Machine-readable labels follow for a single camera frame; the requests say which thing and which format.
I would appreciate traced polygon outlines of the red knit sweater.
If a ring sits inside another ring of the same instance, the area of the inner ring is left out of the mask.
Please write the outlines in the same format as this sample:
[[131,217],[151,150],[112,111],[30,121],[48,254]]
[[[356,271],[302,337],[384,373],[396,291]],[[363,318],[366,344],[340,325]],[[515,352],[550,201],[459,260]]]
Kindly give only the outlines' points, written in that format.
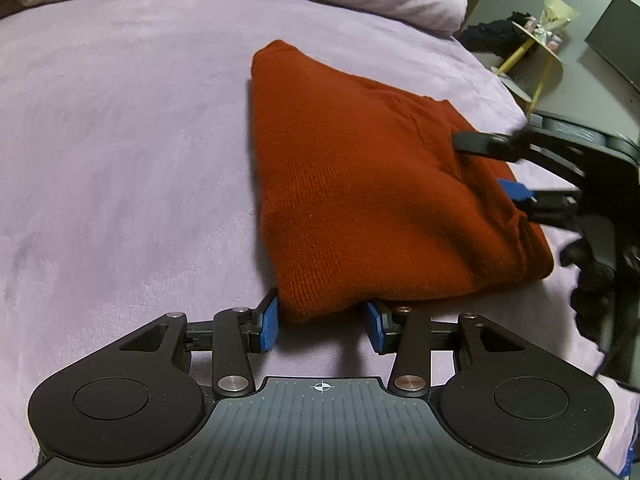
[[260,232],[291,320],[502,292],[552,272],[541,228],[503,191],[509,166],[454,151],[469,123],[450,103],[281,40],[250,72]]

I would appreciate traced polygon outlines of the black clothing pile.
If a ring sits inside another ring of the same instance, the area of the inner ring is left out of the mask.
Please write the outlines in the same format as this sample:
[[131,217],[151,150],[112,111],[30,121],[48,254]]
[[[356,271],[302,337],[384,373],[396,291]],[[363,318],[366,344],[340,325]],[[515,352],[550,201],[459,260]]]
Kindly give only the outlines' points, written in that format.
[[524,44],[527,35],[516,25],[525,26],[529,14],[513,12],[508,18],[469,25],[457,34],[457,40],[470,52],[492,53],[507,58]]

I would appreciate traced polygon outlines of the yellow side table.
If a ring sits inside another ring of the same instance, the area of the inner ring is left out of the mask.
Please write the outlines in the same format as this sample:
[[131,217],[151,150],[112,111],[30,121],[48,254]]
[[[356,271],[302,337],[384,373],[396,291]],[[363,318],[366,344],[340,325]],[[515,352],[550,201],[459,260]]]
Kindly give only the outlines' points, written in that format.
[[524,106],[527,116],[537,107],[550,74],[563,62],[558,50],[563,40],[554,32],[537,25],[533,29],[513,24],[524,35],[524,42],[491,71]]

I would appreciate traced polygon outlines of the wrapped flower bouquet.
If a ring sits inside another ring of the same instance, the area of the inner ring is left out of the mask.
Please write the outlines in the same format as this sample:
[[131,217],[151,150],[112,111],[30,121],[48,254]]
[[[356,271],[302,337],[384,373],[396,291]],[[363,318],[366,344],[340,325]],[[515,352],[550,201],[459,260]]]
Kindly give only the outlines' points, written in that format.
[[562,30],[580,13],[563,0],[544,0],[539,18],[531,15],[524,28],[548,50],[555,52],[563,43]]

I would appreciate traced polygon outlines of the dark flat panel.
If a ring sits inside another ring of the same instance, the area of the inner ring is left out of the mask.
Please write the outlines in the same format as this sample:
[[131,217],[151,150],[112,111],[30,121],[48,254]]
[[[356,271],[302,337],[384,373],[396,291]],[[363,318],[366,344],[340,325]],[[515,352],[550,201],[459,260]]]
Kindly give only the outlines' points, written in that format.
[[591,50],[639,91],[640,8],[632,0],[611,0],[585,39]]

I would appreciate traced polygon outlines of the purple bed sheet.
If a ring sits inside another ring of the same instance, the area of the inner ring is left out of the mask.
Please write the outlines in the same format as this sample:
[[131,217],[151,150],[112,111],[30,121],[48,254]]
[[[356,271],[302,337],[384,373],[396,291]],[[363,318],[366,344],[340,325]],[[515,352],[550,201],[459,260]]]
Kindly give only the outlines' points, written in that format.
[[248,82],[283,40],[345,73],[449,101],[475,128],[523,114],[451,38],[309,0],[74,0],[1,22],[1,474],[35,467],[32,390],[167,312],[253,307]]

